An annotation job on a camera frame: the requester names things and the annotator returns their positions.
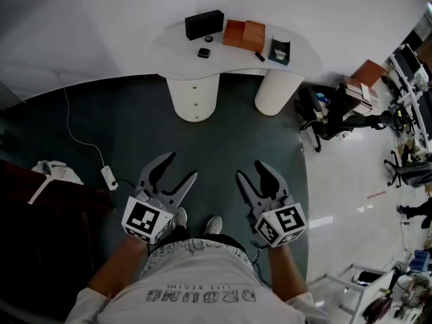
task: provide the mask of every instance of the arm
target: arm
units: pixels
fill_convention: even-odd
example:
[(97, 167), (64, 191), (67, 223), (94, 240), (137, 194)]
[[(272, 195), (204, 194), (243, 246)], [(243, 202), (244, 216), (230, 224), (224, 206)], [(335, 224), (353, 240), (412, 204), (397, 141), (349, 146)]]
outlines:
[(282, 301), (288, 301), (308, 292), (288, 244), (269, 248), (269, 264), (273, 292)]
[(126, 236), (114, 254), (90, 280), (88, 287), (113, 298), (131, 284), (136, 268), (146, 252), (146, 242)]

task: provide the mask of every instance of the table pedestal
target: table pedestal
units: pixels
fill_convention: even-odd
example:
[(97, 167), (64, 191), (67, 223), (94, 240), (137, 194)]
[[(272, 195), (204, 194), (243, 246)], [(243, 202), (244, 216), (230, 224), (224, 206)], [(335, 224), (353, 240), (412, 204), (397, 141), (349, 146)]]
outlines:
[(215, 111), (219, 74), (197, 80), (167, 79), (174, 110), (187, 122), (201, 122)]
[(255, 97), (256, 108), (263, 115), (278, 114), (303, 80), (298, 74), (268, 70)]

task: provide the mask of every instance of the white t-shirt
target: white t-shirt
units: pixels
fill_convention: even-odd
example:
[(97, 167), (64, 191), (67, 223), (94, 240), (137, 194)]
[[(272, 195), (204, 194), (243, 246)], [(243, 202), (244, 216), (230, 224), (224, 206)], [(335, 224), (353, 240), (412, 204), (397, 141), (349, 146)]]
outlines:
[(158, 248), (140, 279), (108, 299), (86, 288), (66, 323), (328, 324), (309, 293), (282, 302), (238, 248), (189, 239)]

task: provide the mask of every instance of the white sneaker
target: white sneaker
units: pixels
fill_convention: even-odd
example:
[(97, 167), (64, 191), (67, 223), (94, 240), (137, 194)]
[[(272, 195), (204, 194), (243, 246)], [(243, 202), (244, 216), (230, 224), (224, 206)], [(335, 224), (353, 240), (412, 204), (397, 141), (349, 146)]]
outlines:
[(186, 222), (188, 221), (188, 214), (182, 207), (178, 208), (178, 214), (173, 219), (173, 227), (176, 228), (178, 225), (186, 228)]
[(204, 234), (220, 234), (222, 230), (222, 217), (213, 216), (209, 222), (207, 222), (207, 228)]

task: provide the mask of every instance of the white tiled floor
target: white tiled floor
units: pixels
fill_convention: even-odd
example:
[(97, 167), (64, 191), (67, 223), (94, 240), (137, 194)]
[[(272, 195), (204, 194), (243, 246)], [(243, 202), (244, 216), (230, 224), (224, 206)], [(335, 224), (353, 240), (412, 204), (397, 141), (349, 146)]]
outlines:
[[(389, 102), (386, 86), (379, 81), (374, 88), (382, 108), (386, 108)], [(389, 128), (357, 129), (348, 139), (324, 140), (320, 153), (315, 151), (310, 129), (302, 132), (302, 139), (310, 220), (317, 225), (310, 229), (307, 281), (315, 301), (326, 301), (325, 308), (335, 323), (348, 323), (350, 316), (338, 308), (344, 288), (331, 285), (326, 279), (317, 280), (326, 273), (338, 274), (352, 263), (391, 269), (392, 259), (403, 251), (401, 216), (396, 206), (420, 205), (427, 195), (423, 187), (387, 186), (391, 174), (383, 160), (392, 161), (390, 152), (397, 143)], [(368, 199), (380, 192), (384, 193)], [(410, 253), (422, 249), (427, 239), (427, 231), (420, 228), (420, 223), (403, 225), (402, 229), (408, 253), (400, 253), (395, 261), (409, 259)]]

